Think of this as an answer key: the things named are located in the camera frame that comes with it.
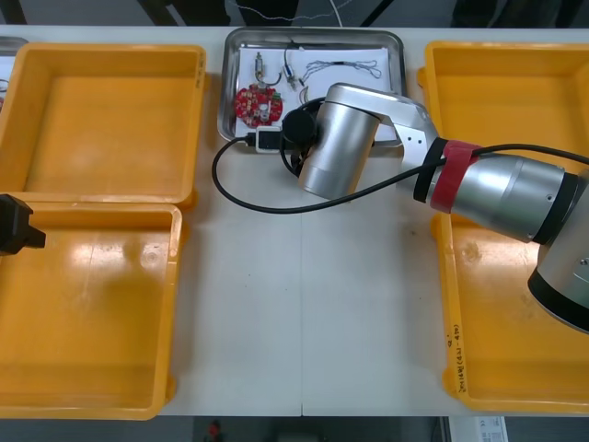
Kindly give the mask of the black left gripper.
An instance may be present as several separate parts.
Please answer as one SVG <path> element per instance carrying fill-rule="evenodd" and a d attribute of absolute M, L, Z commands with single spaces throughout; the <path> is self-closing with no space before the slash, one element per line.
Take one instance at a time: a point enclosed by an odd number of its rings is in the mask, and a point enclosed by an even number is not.
<path fill-rule="evenodd" d="M 15 255 L 23 248 L 43 249 L 46 234 L 29 225 L 32 210 L 19 199 L 1 195 L 1 255 Z"/>

